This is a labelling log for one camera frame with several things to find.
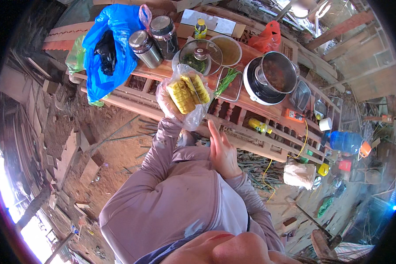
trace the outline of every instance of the white bowl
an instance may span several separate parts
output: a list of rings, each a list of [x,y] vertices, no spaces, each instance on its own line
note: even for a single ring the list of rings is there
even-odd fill
[[[228,37],[228,36],[226,36],[226,35],[214,36],[214,37],[212,37],[212,38],[210,39],[210,41],[213,41],[213,40],[218,39],[218,38],[226,38],[226,39],[228,38],[228,39],[230,39],[233,43],[235,43],[235,44],[238,46],[238,48],[239,48],[239,58],[238,58],[238,60],[235,61],[234,64],[230,64],[230,65],[224,65],[224,64],[222,64],[222,66],[230,67],[230,66],[233,66],[233,65],[238,64],[238,62],[242,59],[242,47],[241,47],[241,45],[239,45],[239,43],[238,43],[236,40],[234,40],[234,39],[232,39],[231,37]]]

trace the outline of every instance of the stainless steel pot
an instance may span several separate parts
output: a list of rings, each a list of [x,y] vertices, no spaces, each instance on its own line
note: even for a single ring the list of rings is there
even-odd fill
[[[284,86],[282,90],[276,89],[269,80],[273,77],[269,76],[270,67],[276,67],[281,71],[284,78]],[[270,51],[264,54],[261,63],[255,68],[255,77],[265,87],[278,93],[291,93],[298,84],[299,67],[290,61],[284,54],[277,51]]]

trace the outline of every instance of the thermos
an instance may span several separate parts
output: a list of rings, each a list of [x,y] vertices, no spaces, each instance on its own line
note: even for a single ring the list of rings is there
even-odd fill
[[[129,37],[129,46],[148,68],[156,68],[163,62],[154,40],[145,30],[135,31]]]
[[[156,40],[163,59],[171,61],[179,51],[176,29],[168,16],[158,16],[151,21],[150,32]]]

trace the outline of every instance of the yellow bottle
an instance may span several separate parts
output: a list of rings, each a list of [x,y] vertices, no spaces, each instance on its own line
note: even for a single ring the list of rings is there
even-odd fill
[[[267,124],[260,122],[259,120],[255,119],[255,118],[250,118],[248,121],[248,124],[250,125],[250,127],[252,127],[253,129],[261,132],[261,133],[272,133],[272,129],[267,127]]]
[[[205,39],[207,35],[207,26],[205,25],[204,19],[198,19],[198,23],[195,25],[194,37],[195,39]]]

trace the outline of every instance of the yellow container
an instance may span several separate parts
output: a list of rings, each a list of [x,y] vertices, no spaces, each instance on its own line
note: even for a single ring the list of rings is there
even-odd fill
[[[324,177],[328,174],[329,170],[330,170],[330,166],[328,164],[323,163],[319,165],[318,174]]]
[[[252,127],[253,129],[261,132],[261,133],[272,133],[272,129],[268,128],[267,124],[255,119],[255,118],[250,118],[248,121],[248,124],[250,127]]]

